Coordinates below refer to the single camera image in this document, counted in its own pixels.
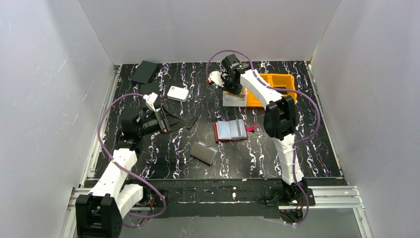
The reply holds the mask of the silver card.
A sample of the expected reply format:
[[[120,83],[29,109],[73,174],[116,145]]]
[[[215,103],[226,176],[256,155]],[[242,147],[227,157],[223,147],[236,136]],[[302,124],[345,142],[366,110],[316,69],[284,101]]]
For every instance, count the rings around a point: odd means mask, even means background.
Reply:
[[[247,137],[245,122],[242,119],[231,120],[228,124],[232,139],[243,139]]]

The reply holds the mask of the red leather card holder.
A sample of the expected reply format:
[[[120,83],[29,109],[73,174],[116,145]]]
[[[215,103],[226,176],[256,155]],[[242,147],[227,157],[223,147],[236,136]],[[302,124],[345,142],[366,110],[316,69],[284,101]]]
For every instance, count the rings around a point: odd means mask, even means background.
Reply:
[[[248,133],[253,132],[258,126],[256,124],[247,126],[243,119],[228,121],[217,121],[213,124],[214,137],[216,142],[240,141],[248,139]]]

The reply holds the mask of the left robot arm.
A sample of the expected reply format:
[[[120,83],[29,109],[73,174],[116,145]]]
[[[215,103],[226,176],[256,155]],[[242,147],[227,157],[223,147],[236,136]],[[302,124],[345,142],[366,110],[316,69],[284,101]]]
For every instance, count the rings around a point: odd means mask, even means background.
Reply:
[[[185,126],[185,120],[171,114],[164,106],[121,121],[113,158],[96,185],[76,199],[78,237],[119,237],[123,218],[143,199],[141,185],[125,184],[143,148],[143,137],[155,132],[169,133]]]

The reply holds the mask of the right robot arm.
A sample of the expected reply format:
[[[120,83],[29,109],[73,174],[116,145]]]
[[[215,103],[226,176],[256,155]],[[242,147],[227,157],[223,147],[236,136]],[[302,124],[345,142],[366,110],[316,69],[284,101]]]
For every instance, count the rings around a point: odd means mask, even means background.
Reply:
[[[263,128],[280,159],[283,201],[303,201],[308,205],[307,182],[293,146],[297,125],[294,98],[277,92],[249,63],[240,62],[235,54],[226,56],[222,64],[226,69],[221,76],[223,90],[239,94],[245,87],[264,107]]]

